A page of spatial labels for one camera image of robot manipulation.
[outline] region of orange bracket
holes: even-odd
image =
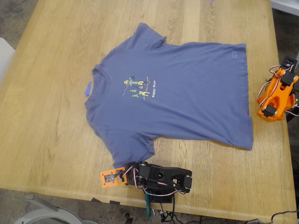
[[[290,85],[283,85],[281,78],[286,72],[288,71],[279,68],[275,72],[276,75],[271,78],[264,94],[256,99],[258,103],[261,103],[257,114],[267,121],[282,119],[284,111],[289,110],[296,103],[295,95],[291,94],[291,91],[299,77],[295,75]],[[269,106],[268,109],[270,107],[276,109],[274,115],[266,116],[267,106]]]
[[[126,175],[122,176],[122,174],[118,176],[114,176],[115,174],[125,170],[124,167],[116,168],[116,169],[110,169],[106,171],[100,172],[100,178],[101,178],[101,186],[102,188],[111,187],[114,185],[120,185],[127,183],[127,177]]]

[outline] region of white chair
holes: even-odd
[[[13,55],[14,49],[3,38],[0,38],[0,82]]]

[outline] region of orange mounting plate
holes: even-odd
[[[125,170],[124,167],[119,167],[119,168],[116,168],[116,169],[101,171],[100,172],[100,178],[101,178],[102,188],[127,183],[126,175],[124,175],[123,180],[121,178],[121,175],[118,175],[117,177],[114,176],[115,174],[117,174],[117,173],[119,173],[123,170]]]

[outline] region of blue tag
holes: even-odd
[[[90,88],[92,86],[92,82],[89,82],[86,86],[86,90],[84,92],[85,96],[88,97],[89,96],[89,93],[90,93]]]

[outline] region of cartoon character print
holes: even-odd
[[[126,89],[128,87],[134,87],[137,89],[143,89],[144,87],[146,87],[145,91],[139,91],[138,93],[137,93],[137,89],[129,90],[130,92],[134,93],[133,95],[131,95],[131,97],[139,98],[139,95],[140,95],[141,97],[143,97],[143,100],[145,100],[145,97],[149,96],[150,92],[147,92],[147,90],[148,90],[150,81],[147,76],[146,76],[146,78],[147,78],[147,81],[135,81],[135,76],[132,76],[131,78],[123,81],[123,83],[126,86]]]

